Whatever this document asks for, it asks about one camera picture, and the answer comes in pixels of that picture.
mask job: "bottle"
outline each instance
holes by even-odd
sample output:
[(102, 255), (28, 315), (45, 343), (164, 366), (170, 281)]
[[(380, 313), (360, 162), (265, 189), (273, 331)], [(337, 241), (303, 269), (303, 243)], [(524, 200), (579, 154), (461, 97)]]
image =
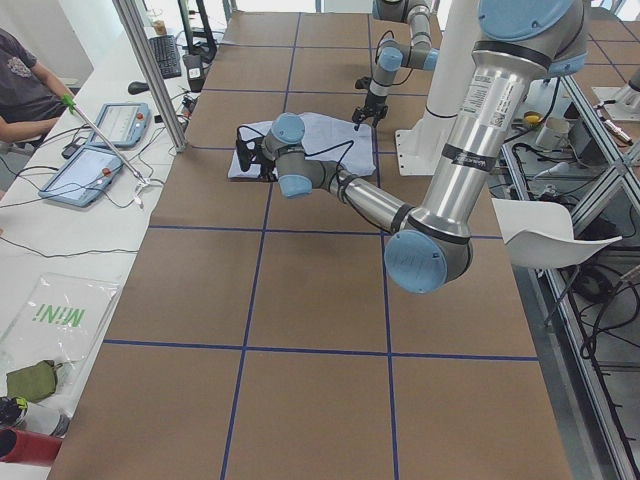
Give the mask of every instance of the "bottle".
[(61, 437), (71, 420), (64, 413), (22, 397), (0, 397), (0, 426)]

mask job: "person's arm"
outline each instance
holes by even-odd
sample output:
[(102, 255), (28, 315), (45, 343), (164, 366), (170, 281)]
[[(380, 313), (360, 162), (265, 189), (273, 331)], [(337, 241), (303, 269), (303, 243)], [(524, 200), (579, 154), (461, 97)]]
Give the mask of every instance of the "person's arm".
[(7, 123), (4, 118), (0, 117), (0, 140), (7, 143), (20, 142), (33, 137), (39, 137), (49, 130), (58, 121), (58, 118), (50, 118), (49, 120), (38, 120), (35, 122), (15, 122)]
[(36, 62), (36, 64), (31, 67), (31, 71), (44, 85), (47, 86), (47, 88), (49, 88), (49, 90), (51, 90), (58, 97), (62, 97), (65, 94), (73, 97), (73, 93), (71, 93), (71, 90), (69, 90), (67, 86), (62, 83), (58, 76), (47, 67), (42, 65), (40, 62)]

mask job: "clear plastic bag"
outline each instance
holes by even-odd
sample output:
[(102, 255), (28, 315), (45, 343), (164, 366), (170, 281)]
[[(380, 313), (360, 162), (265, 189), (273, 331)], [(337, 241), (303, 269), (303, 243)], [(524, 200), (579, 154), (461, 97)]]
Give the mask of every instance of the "clear plastic bag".
[(119, 292), (115, 283), (43, 274), (0, 337), (0, 395), (6, 394), (7, 373), (53, 360), (62, 366), (51, 398), (72, 410), (70, 403), (79, 396), (75, 384), (104, 333)]

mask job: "small robot arm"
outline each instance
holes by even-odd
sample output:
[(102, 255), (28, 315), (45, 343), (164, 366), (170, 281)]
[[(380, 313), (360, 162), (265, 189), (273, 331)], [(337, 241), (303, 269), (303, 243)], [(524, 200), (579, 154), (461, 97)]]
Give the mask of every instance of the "small robot arm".
[(433, 0), (375, 0), (373, 17), (378, 20), (409, 24), (411, 44), (403, 45), (394, 38), (385, 38), (376, 51), (376, 65), (372, 77), (356, 81), (358, 90), (367, 90), (363, 107), (353, 112), (352, 121), (356, 130), (368, 118), (375, 128), (387, 116), (387, 96), (394, 85), (396, 73), (401, 67), (433, 70), (438, 60), (438, 50), (431, 48)]
[(414, 293), (440, 288), (471, 264), (468, 219), (531, 82), (574, 73), (585, 61), (589, 6), (582, 0), (481, 0), (478, 14), (476, 70), (421, 205), (406, 204), (338, 162), (305, 158), (304, 124), (296, 115), (278, 117), (260, 143), (285, 197), (326, 190), (392, 234), (387, 271)]

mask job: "light blue control device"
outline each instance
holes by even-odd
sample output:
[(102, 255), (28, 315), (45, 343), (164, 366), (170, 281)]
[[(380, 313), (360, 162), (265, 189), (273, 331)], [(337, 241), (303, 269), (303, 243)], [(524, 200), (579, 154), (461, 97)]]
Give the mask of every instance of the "light blue control device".
[[(146, 103), (105, 103), (95, 121), (97, 127), (118, 148), (133, 148), (142, 139), (151, 110)], [(107, 148), (94, 132), (87, 145)]]
[(122, 170), (122, 160), (110, 150), (83, 146), (38, 191), (46, 200), (86, 207)]

